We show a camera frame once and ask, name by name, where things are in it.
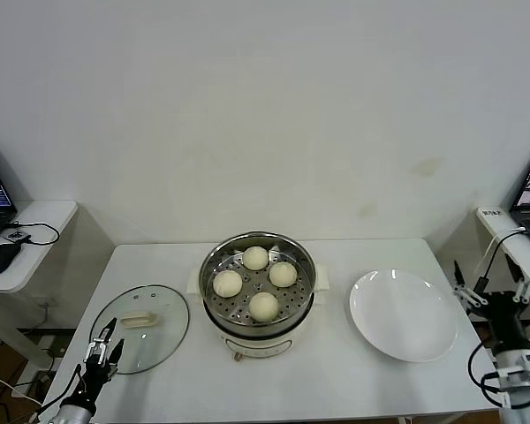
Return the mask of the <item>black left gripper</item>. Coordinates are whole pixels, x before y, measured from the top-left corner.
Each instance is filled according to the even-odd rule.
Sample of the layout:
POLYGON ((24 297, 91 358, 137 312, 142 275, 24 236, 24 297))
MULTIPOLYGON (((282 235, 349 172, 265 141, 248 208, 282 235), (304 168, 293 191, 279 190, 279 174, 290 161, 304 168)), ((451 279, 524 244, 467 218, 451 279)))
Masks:
POLYGON ((116 327, 116 319, 112 318, 104 326, 98 337, 89 343, 89 360, 86 362, 86 372, 78 378, 73 393, 64 399, 61 406, 73 405, 87 411, 96 410, 96 400, 102 387, 107 384, 117 371, 117 364, 122 356, 125 340, 122 338, 112 349, 110 362, 106 361, 108 343, 116 327))

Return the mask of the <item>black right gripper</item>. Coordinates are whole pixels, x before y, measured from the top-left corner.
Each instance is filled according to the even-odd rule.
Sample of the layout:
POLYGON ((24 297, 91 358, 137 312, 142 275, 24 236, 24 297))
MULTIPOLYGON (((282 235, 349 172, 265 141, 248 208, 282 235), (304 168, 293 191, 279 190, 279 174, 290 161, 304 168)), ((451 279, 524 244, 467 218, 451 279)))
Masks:
POLYGON ((471 313, 488 321, 493 354, 530 350, 530 339, 520 321, 520 315, 530 303, 530 279, 508 254, 505 260, 516 284, 516 291, 486 292, 482 295, 466 285, 458 262, 454 261, 453 294, 471 313))

